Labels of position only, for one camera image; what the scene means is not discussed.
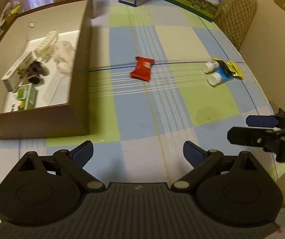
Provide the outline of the yellow snack packet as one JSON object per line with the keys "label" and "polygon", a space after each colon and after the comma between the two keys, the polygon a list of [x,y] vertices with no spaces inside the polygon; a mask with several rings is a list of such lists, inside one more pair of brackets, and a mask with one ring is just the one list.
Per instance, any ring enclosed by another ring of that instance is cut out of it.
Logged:
{"label": "yellow snack packet", "polygon": [[234,61],[223,61],[219,58],[213,58],[213,60],[218,62],[219,67],[222,68],[226,74],[231,75],[234,78],[244,78],[244,74]]}

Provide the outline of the green white medicine box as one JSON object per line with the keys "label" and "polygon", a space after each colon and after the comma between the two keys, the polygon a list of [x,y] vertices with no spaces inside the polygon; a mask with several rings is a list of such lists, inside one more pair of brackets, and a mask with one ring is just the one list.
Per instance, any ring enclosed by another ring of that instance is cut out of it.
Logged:
{"label": "green white medicine box", "polygon": [[15,92],[12,92],[9,111],[24,111],[34,109],[36,107],[38,90],[33,84],[25,84],[18,87]]}

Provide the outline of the long white ointment box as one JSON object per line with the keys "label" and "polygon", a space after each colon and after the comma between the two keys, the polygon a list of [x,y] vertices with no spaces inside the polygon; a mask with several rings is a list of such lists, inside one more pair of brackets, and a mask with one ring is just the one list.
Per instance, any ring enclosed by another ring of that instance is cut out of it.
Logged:
{"label": "long white ointment box", "polygon": [[31,51],[22,54],[2,77],[2,82],[8,92],[14,92],[22,82],[27,68],[33,62]]}

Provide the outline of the red snack packet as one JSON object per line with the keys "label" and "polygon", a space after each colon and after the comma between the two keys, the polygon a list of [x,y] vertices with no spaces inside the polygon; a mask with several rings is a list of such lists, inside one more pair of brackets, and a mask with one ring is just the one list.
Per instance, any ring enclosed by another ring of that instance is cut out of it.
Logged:
{"label": "red snack packet", "polygon": [[154,64],[154,59],[137,56],[136,67],[129,74],[131,78],[149,82],[151,80],[151,68]]}

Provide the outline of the white knitted cloth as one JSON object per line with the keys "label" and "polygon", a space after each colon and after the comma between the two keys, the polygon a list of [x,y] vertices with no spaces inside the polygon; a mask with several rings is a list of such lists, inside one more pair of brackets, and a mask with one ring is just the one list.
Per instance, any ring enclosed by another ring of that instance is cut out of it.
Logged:
{"label": "white knitted cloth", "polygon": [[52,101],[61,80],[71,75],[74,64],[75,49],[68,40],[55,42],[53,48],[54,52],[52,57],[56,63],[56,72],[43,96],[43,100],[46,103]]}

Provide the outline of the white plastic hair claw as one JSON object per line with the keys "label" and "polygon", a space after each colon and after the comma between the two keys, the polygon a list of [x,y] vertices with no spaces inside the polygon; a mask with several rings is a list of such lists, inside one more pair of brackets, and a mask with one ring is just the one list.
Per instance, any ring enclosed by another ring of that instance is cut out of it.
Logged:
{"label": "white plastic hair claw", "polygon": [[58,32],[50,31],[44,40],[34,49],[35,58],[40,58],[41,61],[47,62],[54,51],[54,44],[58,40]]}

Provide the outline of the blue tube white cap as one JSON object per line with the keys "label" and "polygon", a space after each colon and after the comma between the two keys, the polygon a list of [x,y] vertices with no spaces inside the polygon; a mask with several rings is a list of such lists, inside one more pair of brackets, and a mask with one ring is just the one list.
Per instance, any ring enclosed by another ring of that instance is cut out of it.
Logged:
{"label": "blue tube white cap", "polygon": [[208,75],[207,81],[211,86],[217,86],[233,79],[232,75],[224,68],[218,68]]}

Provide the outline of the large brown cardboard box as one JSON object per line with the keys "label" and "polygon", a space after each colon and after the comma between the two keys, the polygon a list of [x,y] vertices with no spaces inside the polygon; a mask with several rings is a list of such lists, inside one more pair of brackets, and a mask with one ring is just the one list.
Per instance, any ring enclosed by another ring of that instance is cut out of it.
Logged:
{"label": "large brown cardboard box", "polygon": [[92,0],[19,14],[0,41],[0,139],[89,132]]}

